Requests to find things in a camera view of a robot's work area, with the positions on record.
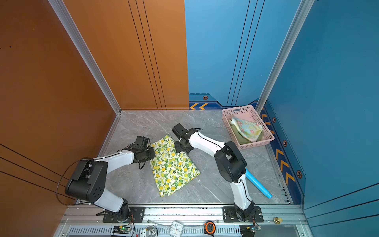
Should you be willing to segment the pink plastic basket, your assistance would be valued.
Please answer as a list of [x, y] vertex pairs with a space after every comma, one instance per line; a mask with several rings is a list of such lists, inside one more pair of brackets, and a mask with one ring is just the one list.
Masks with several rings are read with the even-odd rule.
[[222, 119], [239, 150], [264, 146], [274, 140], [252, 105], [223, 109]]

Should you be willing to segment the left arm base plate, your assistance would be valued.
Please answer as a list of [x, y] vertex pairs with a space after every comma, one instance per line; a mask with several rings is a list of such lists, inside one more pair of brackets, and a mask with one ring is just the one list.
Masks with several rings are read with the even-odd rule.
[[145, 207], [128, 206], [122, 207], [119, 212], [105, 210], [103, 223], [142, 223], [145, 215]]

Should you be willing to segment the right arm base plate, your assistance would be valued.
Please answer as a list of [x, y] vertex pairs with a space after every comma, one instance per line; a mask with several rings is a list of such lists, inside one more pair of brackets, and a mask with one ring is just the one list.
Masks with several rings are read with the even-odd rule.
[[236, 206], [224, 206], [223, 218], [226, 223], [263, 223], [264, 218], [259, 206], [253, 206], [246, 210], [242, 210]]

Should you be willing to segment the lemon print skirt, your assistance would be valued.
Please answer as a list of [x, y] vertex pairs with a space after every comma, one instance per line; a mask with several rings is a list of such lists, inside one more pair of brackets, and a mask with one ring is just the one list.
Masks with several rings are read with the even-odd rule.
[[176, 152], [175, 141], [169, 134], [153, 143], [152, 147], [155, 158], [150, 165], [161, 197], [172, 195], [200, 175], [186, 153]]

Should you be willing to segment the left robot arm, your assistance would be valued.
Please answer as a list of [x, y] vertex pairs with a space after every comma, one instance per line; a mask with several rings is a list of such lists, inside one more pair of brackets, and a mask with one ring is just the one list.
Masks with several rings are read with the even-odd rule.
[[107, 175], [132, 164], [142, 169], [153, 158], [155, 151], [150, 139], [137, 136], [135, 142], [112, 155], [79, 160], [65, 187], [65, 193], [104, 209], [102, 213], [116, 222], [131, 221], [132, 211], [128, 201], [106, 189]]

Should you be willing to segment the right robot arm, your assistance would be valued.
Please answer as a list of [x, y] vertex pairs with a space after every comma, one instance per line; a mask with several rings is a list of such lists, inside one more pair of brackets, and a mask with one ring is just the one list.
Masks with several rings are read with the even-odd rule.
[[180, 123], [172, 128], [172, 132], [178, 138], [174, 142], [177, 153], [188, 154], [199, 149], [214, 157], [220, 175], [231, 185], [238, 220], [248, 222], [253, 219], [256, 205], [246, 184], [247, 162], [237, 146], [232, 141], [224, 143], [211, 139], [197, 128], [186, 129]]

